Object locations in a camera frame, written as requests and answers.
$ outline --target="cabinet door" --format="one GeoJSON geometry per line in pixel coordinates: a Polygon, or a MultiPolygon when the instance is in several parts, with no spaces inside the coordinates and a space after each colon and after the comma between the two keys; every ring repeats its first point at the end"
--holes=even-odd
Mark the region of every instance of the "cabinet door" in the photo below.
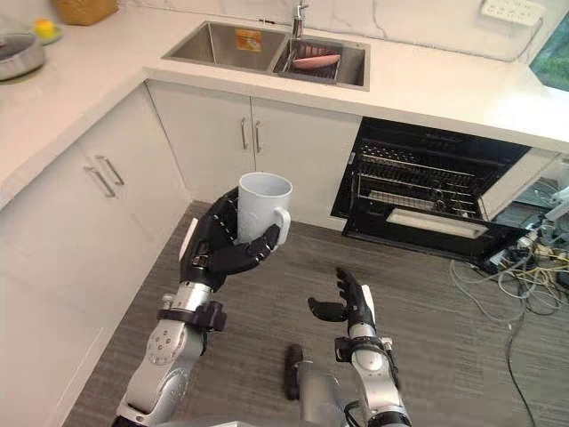
{"type": "Polygon", "coordinates": [[[212,202],[254,170],[249,97],[157,81],[148,89],[193,199],[212,202]]]}
{"type": "Polygon", "coordinates": [[[120,205],[156,242],[156,254],[189,203],[145,85],[81,138],[81,148],[112,185],[120,205]]]}
{"type": "Polygon", "coordinates": [[[1,425],[67,414],[104,350],[98,337],[114,330],[141,284],[133,272],[149,268],[140,265],[148,253],[140,228],[84,165],[79,148],[69,148],[0,211],[9,344],[1,350],[9,369],[1,425]]]}
{"type": "Polygon", "coordinates": [[[341,230],[330,217],[360,116],[252,99],[257,170],[293,183],[295,221],[341,230]]]}

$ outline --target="cooking pot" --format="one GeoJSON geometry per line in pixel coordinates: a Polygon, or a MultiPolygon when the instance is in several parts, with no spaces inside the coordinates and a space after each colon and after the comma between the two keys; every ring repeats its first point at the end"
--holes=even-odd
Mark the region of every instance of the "cooking pot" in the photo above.
{"type": "Polygon", "coordinates": [[[44,61],[44,48],[36,35],[0,35],[0,81],[26,74],[41,67],[44,61]]]}

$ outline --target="stainless steel sink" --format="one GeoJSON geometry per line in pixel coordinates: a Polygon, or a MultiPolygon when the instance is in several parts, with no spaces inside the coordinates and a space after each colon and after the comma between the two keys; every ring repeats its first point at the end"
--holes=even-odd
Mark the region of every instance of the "stainless steel sink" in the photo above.
{"type": "Polygon", "coordinates": [[[369,90],[369,45],[356,44],[347,41],[331,40],[319,37],[304,37],[301,40],[292,40],[286,44],[280,54],[274,72],[281,77],[308,80],[330,85],[355,86],[369,90]],[[292,59],[305,55],[306,46],[320,48],[322,54],[341,55],[340,61],[332,66],[316,68],[314,70],[295,69],[292,59]]]}
{"type": "Polygon", "coordinates": [[[369,57],[369,44],[312,36],[297,40],[282,31],[204,22],[163,58],[369,91],[369,57]],[[328,70],[295,69],[291,63],[297,55],[291,53],[305,44],[338,52],[340,61],[328,70]]]}
{"type": "Polygon", "coordinates": [[[286,33],[280,31],[205,22],[164,57],[169,60],[269,71],[274,65],[272,60],[283,48],[285,41],[286,33]],[[247,45],[247,40],[238,46],[239,32],[243,33],[243,30],[259,32],[260,46],[247,45]]]}

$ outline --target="white countertop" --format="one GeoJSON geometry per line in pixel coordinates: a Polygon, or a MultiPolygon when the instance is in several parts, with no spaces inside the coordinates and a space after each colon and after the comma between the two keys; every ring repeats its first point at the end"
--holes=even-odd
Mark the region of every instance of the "white countertop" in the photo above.
{"type": "Polygon", "coordinates": [[[160,59],[204,20],[262,25],[130,7],[91,27],[63,26],[38,72],[0,84],[0,208],[147,78],[569,154],[569,93],[541,85],[524,64],[313,30],[371,45],[369,92],[160,59]]]}

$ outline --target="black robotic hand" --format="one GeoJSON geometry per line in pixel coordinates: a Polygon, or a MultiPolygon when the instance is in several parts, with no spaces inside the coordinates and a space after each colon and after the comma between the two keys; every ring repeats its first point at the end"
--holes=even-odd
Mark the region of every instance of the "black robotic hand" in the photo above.
{"type": "Polygon", "coordinates": [[[221,196],[200,218],[180,260],[180,281],[216,292],[225,277],[257,267],[275,249],[280,227],[271,225],[253,242],[236,243],[238,189],[221,196]]]}
{"type": "Polygon", "coordinates": [[[327,322],[348,321],[348,330],[356,323],[365,323],[375,327],[373,314],[365,302],[364,291],[356,278],[347,270],[336,268],[340,296],[346,300],[341,302],[320,302],[309,298],[309,307],[315,317],[327,322]]]}

